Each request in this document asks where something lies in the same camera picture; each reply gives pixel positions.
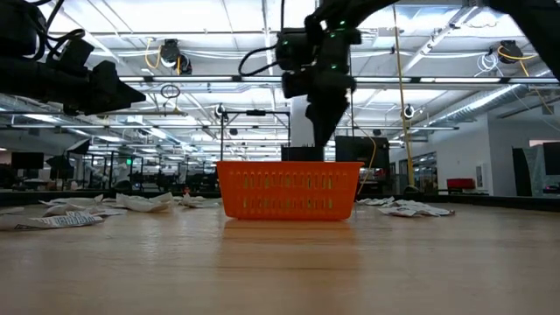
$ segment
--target orange basket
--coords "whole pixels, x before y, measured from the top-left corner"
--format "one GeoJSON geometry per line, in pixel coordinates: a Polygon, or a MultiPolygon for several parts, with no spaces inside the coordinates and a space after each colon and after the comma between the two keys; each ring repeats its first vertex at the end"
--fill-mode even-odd
{"type": "Polygon", "coordinates": [[[226,215],[254,220],[344,220],[363,163],[218,162],[226,215]]]}

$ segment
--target ductwork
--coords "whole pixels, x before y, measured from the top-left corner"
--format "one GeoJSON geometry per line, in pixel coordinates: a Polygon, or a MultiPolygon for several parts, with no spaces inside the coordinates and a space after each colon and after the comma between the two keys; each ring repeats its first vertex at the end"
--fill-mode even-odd
{"type": "MultiPolygon", "coordinates": [[[[530,72],[534,77],[542,77],[551,73],[544,64],[532,68],[530,72]]],[[[478,92],[477,94],[455,103],[452,106],[453,109],[450,111],[436,115],[435,119],[431,119],[429,122],[420,122],[420,124],[437,126],[449,122],[461,123],[510,102],[514,102],[518,97],[523,98],[529,92],[529,86],[524,84],[513,84],[493,91],[478,92]]]]}

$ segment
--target crumpled paper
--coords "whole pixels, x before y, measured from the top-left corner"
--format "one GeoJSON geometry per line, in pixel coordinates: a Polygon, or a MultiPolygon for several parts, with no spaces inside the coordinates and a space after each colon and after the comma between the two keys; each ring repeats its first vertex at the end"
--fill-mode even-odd
{"type": "Polygon", "coordinates": [[[112,215],[126,214],[127,211],[124,209],[114,209],[108,206],[75,206],[75,205],[58,205],[51,206],[43,214],[43,217],[52,217],[55,215],[66,215],[68,212],[83,212],[86,214],[92,214],[103,217],[108,217],[112,215]]]}
{"type": "Polygon", "coordinates": [[[126,207],[129,210],[142,213],[162,212],[173,206],[173,195],[168,192],[154,198],[140,196],[127,196],[118,193],[116,203],[118,207],[126,207]]]}
{"type": "Polygon", "coordinates": [[[59,205],[73,205],[80,207],[90,207],[99,205],[103,200],[103,195],[99,195],[95,198],[58,198],[51,201],[39,200],[38,202],[43,205],[54,207],[59,205]]]}
{"type": "Polygon", "coordinates": [[[364,199],[358,201],[358,204],[378,206],[377,209],[383,214],[408,218],[420,216],[440,217],[455,214],[453,210],[442,209],[413,200],[395,201],[393,197],[386,199],[364,199]]]}
{"type": "Polygon", "coordinates": [[[395,197],[383,198],[383,199],[362,199],[356,201],[358,205],[365,206],[383,206],[395,201],[395,197]]]}
{"type": "Polygon", "coordinates": [[[25,218],[22,215],[6,214],[0,216],[0,230],[18,231],[71,228],[89,226],[102,222],[102,217],[83,212],[68,212],[66,215],[57,215],[50,218],[25,218]]]}
{"type": "Polygon", "coordinates": [[[191,197],[188,193],[181,197],[174,197],[180,206],[190,207],[190,208],[205,208],[205,207],[219,207],[221,204],[221,198],[218,199],[206,199],[204,197],[191,197]]]}

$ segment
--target table surface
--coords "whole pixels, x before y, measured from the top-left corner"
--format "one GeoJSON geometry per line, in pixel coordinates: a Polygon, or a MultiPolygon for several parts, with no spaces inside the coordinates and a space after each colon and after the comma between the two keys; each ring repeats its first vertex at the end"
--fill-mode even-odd
{"type": "Polygon", "coordinates": [[[174,209],[3,232],[0,313],[558,314],[560,214],[440,206],[457,215],[361,207],[344,222],[278,222],[174,209]]]}

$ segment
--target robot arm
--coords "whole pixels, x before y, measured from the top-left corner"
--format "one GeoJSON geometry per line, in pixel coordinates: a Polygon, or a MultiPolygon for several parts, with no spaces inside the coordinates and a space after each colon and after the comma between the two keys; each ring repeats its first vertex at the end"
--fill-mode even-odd
{"type": "MultiPolygon", "coordinates": [[[[350,45],[361,43],[357,30],[367,17],[396,0],[325,0],[304,21],[304,28],[278,33],[276,62],[284,70],[286,98],[307,95],[306,116],[313,122],[315,145],[325,146],[355,90],[348,75],[350,45]],[[321,22],[326,22],[323,29],[321,22]]],[[[483,0],[509,14],[526,34],[552,73],[560,78],[560,8],[555,0],[483,0]]]]}

